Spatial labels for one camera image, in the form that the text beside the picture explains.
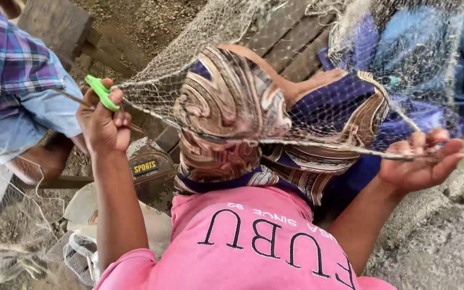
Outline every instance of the light blue shorts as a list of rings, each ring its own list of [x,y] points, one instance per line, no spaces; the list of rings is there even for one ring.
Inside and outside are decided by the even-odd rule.
[[[60,62],[53,52],[50,56]],[[82,98],[81,91],[68,72],[61,74],[66,83],[65,92]],[[76,120],[79,103],[55,92],[45,90],[19,96],[21,111],[0,120],[0,163],[4,164],[39,143],[48,129],[72,138],[81,134]]]

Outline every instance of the scissors handle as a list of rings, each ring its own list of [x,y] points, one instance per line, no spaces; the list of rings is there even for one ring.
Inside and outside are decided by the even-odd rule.
[[[101,79],[97,77],[93,77],[92,75],[87,75],[85,77],[85,81],[87,84],[94,89],[94,92],[100,97],[101,103],[103,105],[111,110],[111,111],[118,111],[119,106],[116,106],[109,98],[108,95],[110,94],[110,91],[101,84]]]

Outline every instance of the pink t-shirt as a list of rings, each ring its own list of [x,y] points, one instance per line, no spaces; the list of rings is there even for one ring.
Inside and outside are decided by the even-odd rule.
[[[96,290],[377,289],[357,278],[336,239],[311,223],[296,194],[242,187],[173,199],[171,244],[161,261],[139,249],[103,273]]]

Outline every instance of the dirt ground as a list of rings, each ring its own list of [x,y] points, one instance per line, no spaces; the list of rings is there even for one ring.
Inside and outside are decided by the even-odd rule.
[[[142,70],[160,51],[162,51],[195,17],[205,4],[205,0],[71,0],[75,5],[89,11],[94,17],[93,26],[102,34],[99,48],[111,53],[136,71]],[[87,74],[96,77],[112,78],[115,83],[125,79],[83,55],[76,60],[71,75],[78,82]],[[145,130],[149,137],[157,136],[163,125],[155,118],[132,111],[132,122]],[[144,136],[133,134],[132,138]],[[64,171],[67,175],[92,174],[90,160],[79,151],[74,150]],[[74,196],[75,190],[39,190],[22,188],[22,192],[33,196],[23,197],[18,190],[13,190],[0,211],[0,244],[39,241],[42,251],[46,252],[55,244],[54,236],[62,235],[56,221],[62,216],[63,208]],[[18,279],[0,285],[5,290],[30,289],[87,289],[80,285],[76,277],[65,267],[52,265],[55,277],[32,280],[28,274],[21,274]]]

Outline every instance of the purple plaid shirt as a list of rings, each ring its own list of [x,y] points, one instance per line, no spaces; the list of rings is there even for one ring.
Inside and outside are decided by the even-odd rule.
[[[0,119],[19,113],[19,96],[65,87],[62,70],[44,43],[17,28],[0,11]]]

